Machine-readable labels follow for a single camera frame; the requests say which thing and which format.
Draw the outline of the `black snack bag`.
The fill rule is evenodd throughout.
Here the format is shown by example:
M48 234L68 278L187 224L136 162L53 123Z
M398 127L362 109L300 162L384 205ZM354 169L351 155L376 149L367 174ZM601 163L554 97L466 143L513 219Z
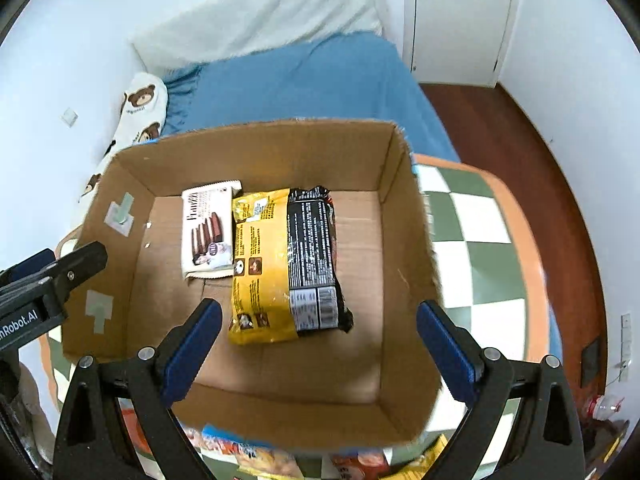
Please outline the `black snack bag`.
M336 275L335 214L329 190L292 188L288 222L288 302L296 332L348 333L354 326Z

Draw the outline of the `yellow cookie bag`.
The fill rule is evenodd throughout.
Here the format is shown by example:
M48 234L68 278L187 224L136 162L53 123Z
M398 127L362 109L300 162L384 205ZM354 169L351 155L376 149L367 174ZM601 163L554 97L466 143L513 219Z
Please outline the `yellow cookie bag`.
M268 479L303 479L296 459L289 452L270 446L241 442L212 426L201 431L203 450L215 458L232 457L239 468L248 474Z

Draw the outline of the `white chocolate biscuit pack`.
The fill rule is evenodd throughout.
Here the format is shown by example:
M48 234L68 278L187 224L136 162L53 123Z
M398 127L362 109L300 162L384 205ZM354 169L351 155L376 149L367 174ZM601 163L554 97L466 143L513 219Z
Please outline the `white chocolate biscuit pack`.
M234 225L232 200L239 180L188 188L181 194L181 271L184 278L230 278Z

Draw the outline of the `small yellow snack packet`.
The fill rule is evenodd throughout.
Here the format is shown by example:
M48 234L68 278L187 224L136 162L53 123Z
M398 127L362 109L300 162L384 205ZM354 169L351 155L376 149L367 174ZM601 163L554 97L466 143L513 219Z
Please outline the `small yellow snack packet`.
M448 443L444 434L440 434L432 445L418 458L401 467L397 472L387 477L388 480L421 480L432 468L436 460Z

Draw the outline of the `wall light switch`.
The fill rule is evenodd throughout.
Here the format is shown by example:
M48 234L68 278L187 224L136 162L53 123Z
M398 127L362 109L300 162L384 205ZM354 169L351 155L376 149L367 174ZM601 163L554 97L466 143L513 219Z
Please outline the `wall light switch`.
M65 112L62 115L62 121L66 123L69 127L73 127L74 123L78 118L77 113L72 110L70 107L66 108Z

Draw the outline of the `bear print pillow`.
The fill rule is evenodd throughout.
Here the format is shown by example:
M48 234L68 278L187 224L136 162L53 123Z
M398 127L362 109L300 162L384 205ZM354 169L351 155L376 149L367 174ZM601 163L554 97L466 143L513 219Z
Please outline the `bear print pillow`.
M166 119L167 103L168 91L160 78L149 73L134 75L124 92L114 136L80 196L81 203L88 203L96 192L104 170L116 153L160 136Z

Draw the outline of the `white textured pillow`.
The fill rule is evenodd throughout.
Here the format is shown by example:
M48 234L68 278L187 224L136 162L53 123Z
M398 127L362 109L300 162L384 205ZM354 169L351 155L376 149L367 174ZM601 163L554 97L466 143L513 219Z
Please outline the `white textured pillow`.
M157 76L337 34L384 34L385 0L209 0L134 36Z

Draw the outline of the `cardboard milk box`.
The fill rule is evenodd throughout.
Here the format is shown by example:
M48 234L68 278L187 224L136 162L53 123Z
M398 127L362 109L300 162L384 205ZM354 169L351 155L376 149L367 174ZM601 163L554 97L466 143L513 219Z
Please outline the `cardboard milk box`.
M126 148L79 240L107 264L70 295L66 359L130 358L220 304L174 406L186 426L334 451L406 443L431 418L440 376L416 312L436 297L435 266L396 125L253 122Z

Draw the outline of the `white door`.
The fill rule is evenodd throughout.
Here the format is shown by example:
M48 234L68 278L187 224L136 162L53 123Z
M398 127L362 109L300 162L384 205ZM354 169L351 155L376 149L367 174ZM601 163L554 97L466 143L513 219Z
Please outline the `white door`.
M407 62L420 84L495 87L518 0L408 0Z

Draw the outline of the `brown snack packet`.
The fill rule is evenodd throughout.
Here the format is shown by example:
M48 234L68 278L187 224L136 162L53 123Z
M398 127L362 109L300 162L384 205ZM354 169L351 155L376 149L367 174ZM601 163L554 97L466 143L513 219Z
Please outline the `brown snack packet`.
M375 480L390 472L390 463L382 451L332 455L331 463L342 480Z

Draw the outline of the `blue bed sheet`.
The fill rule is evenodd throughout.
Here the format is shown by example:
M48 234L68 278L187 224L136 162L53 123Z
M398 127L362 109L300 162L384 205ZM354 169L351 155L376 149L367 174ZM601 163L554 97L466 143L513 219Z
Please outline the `blue bed sheet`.
M371 119L398 125L416 154L460 159L396 47L373 32L195 64L164 83L165 136L283 119Z

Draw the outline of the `green white checkered mat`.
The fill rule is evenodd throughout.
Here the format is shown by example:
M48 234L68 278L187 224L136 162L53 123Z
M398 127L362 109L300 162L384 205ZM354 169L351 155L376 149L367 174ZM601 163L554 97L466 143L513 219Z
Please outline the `green white checkered mat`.
M559 351L538 248L506 185L485 170L434 157L419 156L416 171L449 317L480 346L495 346L512 360L538 361ZM463 414L463 404L440 388L419 437L377 450L390 463L386 476L418 458L440 434L451 437ZM242 471L232 457L215 458L203 450L201 431L191 429L188 436L218 474L268 479ZM332 454L289 453L305 479L341 479Z

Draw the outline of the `long yellow snack bag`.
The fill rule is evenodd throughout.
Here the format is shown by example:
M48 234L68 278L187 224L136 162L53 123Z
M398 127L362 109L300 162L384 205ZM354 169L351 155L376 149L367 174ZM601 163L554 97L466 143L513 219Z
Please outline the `long yellow snack bag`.
M271 344L297 337L288 302L286 206L287 188L232 200L232 344Z

